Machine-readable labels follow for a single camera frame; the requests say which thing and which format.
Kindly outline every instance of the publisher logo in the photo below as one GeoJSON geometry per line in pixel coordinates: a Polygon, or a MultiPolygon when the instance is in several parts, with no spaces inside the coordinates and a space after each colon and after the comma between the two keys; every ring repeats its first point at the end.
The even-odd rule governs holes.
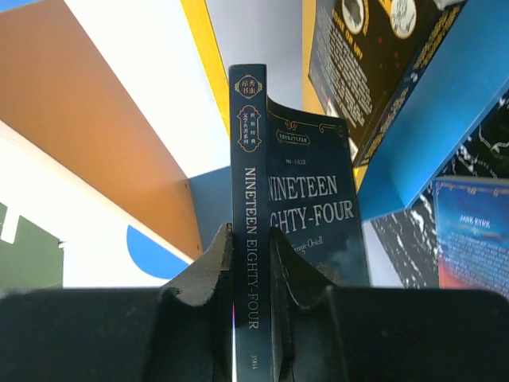
{"type": "Polygon", "coordinates": [[[390,4],[390,26],[397,37],[410,37],[416,22],[417,9],[414,0],[393,0],[390,4]]]}
{"type": "Polygon", "coordinates": [[[348,30],[352,34],[359,33],[364,24],[364,4],[362,0],[343,0],[341,9],[348,30]]]}
{"type": "Polygon", "coordinates": [[[307,135],[289,133],[286,131],[276,131],[276,136],[279,143],[289,143],[290,145],[303,145],[309,146],[310,141],[307,135]]]}
{"type": "Polygon", "coordinates": [[[251,74],[242,77],[239,82],[235,84],[235,90],[246,99],[253,98],[260,93],[262,89],[262,83],[256,80],[251,74]]]}
{"type": "Polygon", "coordinates": [[[256,107],[246,105],[237,114],[239,119],[240,138],[237,143],[247,153],[252,153],[262,143],[260,139],[259,120],[262,115],[256,107]]]}

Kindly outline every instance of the book spine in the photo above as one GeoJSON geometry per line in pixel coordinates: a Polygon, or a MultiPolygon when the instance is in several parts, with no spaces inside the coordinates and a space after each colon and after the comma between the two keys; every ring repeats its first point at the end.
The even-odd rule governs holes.
{"type": "Polygon", "coordinates": [[[237,378],[270,381],[266,66],[229,70],[237,378]]]}
{"type": "Polygon", "coordinates": [[[399,115],[403,105],[415,89],[415,86],[421,79],[429,62],[440,47],[442,41],[447,35],[447,32],[451,29],[451,26],[457,19],[457,16],[460,14],[463,6],[464,3],[460,3],[458,5],[451,6],[446,11],[442,12],[429,34],[428,40],[424,41],[419,49],[417,49],[417,53],[413,60],[410,61],[402,81],[396,88],[394,95],[380,117],[375,128],[375,132],[371,135],[369,143],[365,146],[366,148],[362,155],[360,155],[359,159],[356,161],[358,166],[367,165],[370,162],[371,158],[379,148],[380,143],[383,141],[385,134],[389,130],[390,125],[399,115]]]}

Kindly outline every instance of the blue semicircle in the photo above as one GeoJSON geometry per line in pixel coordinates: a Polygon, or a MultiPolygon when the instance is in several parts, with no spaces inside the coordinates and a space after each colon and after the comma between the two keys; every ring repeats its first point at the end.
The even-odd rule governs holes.
{"type": "Polygon", "coordinates": [[[173,279],[188,266],[184,260],[131,226],[127,227],[127,249],[138,268],[161,279],[173,279]]]}

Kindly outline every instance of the book with dark cover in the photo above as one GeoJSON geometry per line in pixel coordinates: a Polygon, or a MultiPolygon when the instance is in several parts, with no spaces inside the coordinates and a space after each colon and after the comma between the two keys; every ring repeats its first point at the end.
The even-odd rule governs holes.
{"type": "Polygon", "coordinates": [[[271,380],[266,66],[229,70],[235,342],[241,381],[271,380]]]}
{"type": "Polygon", "coordinates": [[[348,121],[354,166],[367,165],[464,1],[316,1],[309,78],[348,121]]]}
{"type": "Polygon", "coordinates": [[[334,283],[369,286],[344,119],[283,107],[266,67],[229,70],[239,380],[273,380],[270,226],[334,283]]]}
{"type": "Polygon", "coordinates": [[[433,187],[440,287],[509,298],[509,180],[447,176],[433,187]]]}

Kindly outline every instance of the green panel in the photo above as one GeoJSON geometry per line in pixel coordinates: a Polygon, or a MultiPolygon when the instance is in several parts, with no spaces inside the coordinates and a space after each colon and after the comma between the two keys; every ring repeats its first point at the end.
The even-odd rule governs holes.
{"type": "MultiPolygon", "coordinates": [[[[6,217],[0,203],[0,226],[6,217]]],[[[0,289],[62,287],[64,251],[58,239],[20,217],[14,244],[0,240],[0,289]]]]}

